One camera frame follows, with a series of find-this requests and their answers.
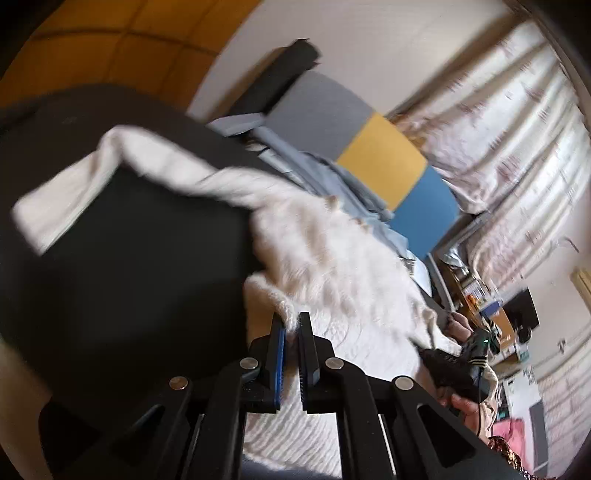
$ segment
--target finger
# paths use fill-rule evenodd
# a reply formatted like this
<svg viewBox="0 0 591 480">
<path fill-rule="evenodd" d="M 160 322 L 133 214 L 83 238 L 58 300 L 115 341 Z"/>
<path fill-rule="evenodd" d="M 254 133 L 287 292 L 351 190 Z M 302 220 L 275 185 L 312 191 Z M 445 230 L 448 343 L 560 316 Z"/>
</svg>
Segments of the finger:
<svg viewBox="0 0 591 480">
<path fill-rule="evenodd" d="M 462 315 L 461 313 L 458 312 L 453 312 L 452 313 L 452 318 L 459 323 L 460 325 L 462 325 L 464 328 L 470 330 L 471 332 L 474 332 L 474 330 L 472 330 L 472 327 L 470 327 L 470 322 L 468 322 L 468 319 Z"/>
<path fill-rule="evenodd" d="M 464 425 L 475 435 L 478 434 L 478 414 L 466 416 Z"/>
<path fill-rule="evenodd" d="M 479 410 L 478 403 L 463 398 L 456 393 L 452 395 L 452 405 L 466 415 L 473 415 Z"/>
<path fill-rule="evenodd" d="M 446 400 L 446 404 L 449 404 L 452 393 L 453 388 L 451 387 L 439 387 L 437 389 L 437 398 L 444 398 Z"/>
<path fill-rule="evenodd" d="M 449 336 L 455 338 L 458 342 L 461 343 L 468 340 L 470 338 L 470 335 L 472 334 L 471 330 L 468 330 L 454 319 L 449 320 L 446 332 L 449 334 Z"/>
</svg>

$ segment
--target metal screw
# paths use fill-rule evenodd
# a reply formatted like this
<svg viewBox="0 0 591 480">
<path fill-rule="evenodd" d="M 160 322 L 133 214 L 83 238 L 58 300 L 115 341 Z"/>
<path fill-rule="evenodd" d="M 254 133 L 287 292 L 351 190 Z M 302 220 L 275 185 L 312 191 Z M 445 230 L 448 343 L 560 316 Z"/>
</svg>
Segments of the metal screw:
<svg viewBox="0 0 591 480">
<path fill-rule="evenodd" d="M 247 356 L 246 358 L 243 358 L 242 360 L 240 360 L 240 366 L 244 370 L 253 370 L 256 367 L 258 367 L 258 360 L 256 358 L 251 357 L 251 356 Z"/>
<path fill-rule="evenodd" d="M 189 381 L 184 377 L 174 377 L 170 379 L 168 384 L 173 390 L 184 390 L 187 388 Z"/>
<path fill-rule="evenodd" d="M 324 364 L 332 370 L 340 370 L 341 368 L 343 368 L 345 362 L 343 362 L 340 358 L 331 356 L 330 358 L 326 359 L 326 362 L 324 362 Z"/>
<path fill-rule="evenodd" d="M 400 390 L 410 390 L 412 387 L 414 387 L 414 381 L 410 377 L 398 377 L 394 382 L 394 385 L 396 385 Z"/>
</svg>

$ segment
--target black gripper frame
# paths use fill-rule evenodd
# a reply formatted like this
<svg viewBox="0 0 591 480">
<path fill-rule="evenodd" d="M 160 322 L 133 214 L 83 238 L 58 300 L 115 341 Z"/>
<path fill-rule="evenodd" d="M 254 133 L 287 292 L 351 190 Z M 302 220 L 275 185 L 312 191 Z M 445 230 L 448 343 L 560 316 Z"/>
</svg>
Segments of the black gripper frame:
<svg viewBox="0 0 591 480">
<path fill-rule="evenodd" d="M 56 480 L 238 480 L 246 413 L 279 410 L 284 342 L 275 315 L 251 358 L 163 383 Z M 521 479 L 412 379 L 380 380 L 334 358 L 307 313 L 298 352 L 304 409 L 336 414 L 344 480 L 392 480 L 392 464 L 400 480 Z"/>
</svg>

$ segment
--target cable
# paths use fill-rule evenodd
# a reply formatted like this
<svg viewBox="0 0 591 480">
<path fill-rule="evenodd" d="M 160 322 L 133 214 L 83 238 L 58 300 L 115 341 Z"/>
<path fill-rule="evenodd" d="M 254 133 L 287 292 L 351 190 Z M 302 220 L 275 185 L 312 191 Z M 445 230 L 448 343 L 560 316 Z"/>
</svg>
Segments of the cable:
<svg viewBox="0 0 591 480">
<path fill-rule="evenodd" d="M 482 378 L 483 369 L 478 370 L 478 431 L 476 436 L 480 437 L 480 429 L 482 428 L 482 413 L 480 412 L 480 379 Z"/>
</svg>

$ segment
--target computer monitor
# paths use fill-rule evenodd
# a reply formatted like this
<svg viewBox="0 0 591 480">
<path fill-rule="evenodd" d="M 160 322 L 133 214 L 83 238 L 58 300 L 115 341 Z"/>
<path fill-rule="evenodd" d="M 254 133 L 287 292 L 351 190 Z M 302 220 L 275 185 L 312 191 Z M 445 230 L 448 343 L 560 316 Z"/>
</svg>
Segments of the computer monitor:
<svg viewBox="0 0 591 480">
<path fill-rule="evenodd" d="M 518 330 L 520 326 L 524 329 L 529 327 L 533 330 L 540 324 L 538 314 L 535 311 L 534 301 L 531 298 L 530 289 L 528 288 L 519 292 L 515 297 L 503 304 L 503 310 L 505 310 L 507 318 L 515 330 Z"/>
</svg>

